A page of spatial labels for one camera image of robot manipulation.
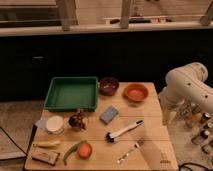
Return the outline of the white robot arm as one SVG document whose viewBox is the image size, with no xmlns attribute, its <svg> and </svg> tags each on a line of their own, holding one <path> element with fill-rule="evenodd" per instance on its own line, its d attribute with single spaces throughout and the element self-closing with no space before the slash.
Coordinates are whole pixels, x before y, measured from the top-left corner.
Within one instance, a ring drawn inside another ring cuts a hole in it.
<svg viewBox="0 0 213 171">
<path fill-rule="evenodd" d="M 166 86 L 158 95 L 164 125 L 169 123 L 170 113 L 186 100 L 213 114 L 213 88 L 205 84 L 207 78 L 208 70 L 199 62 L 172 69 L 166 74 Z"/>
</svg>

